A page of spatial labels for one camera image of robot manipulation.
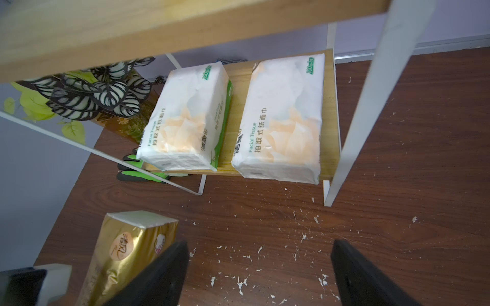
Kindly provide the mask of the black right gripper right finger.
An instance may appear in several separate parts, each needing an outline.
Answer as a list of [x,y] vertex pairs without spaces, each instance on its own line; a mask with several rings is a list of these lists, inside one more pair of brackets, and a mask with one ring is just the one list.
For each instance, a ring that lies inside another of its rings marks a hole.
[[346,240],[336,239],[330,254],[343,305],[418,305]]

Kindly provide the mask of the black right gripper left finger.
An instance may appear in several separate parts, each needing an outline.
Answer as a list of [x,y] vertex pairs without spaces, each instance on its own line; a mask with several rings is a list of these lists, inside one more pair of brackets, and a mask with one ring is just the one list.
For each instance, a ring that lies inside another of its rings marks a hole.
[[185,241],[173,243],[106,305],[178,305],[190,252]]

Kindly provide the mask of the gold tissue pack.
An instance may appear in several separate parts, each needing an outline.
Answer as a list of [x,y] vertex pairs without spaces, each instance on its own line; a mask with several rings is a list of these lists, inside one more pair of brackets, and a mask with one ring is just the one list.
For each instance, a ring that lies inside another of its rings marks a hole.
[[106,214],[76,305],[103,305],[175,241],[179,221],[143,210]]

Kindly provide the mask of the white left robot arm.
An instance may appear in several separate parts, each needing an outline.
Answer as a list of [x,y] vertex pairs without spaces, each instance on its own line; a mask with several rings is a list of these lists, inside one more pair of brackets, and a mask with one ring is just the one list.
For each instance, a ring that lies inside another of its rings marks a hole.
[[48,264],[1,272],[1,305],[48,305],[63,297],[71,265]]

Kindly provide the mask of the white tissue pack green edge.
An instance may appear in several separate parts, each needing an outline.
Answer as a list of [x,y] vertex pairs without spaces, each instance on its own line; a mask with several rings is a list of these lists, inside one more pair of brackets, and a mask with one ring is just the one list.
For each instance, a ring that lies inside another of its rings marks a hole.
[[137,159],[166,171],[218,168],[233,85],[221,62],[171,71]]

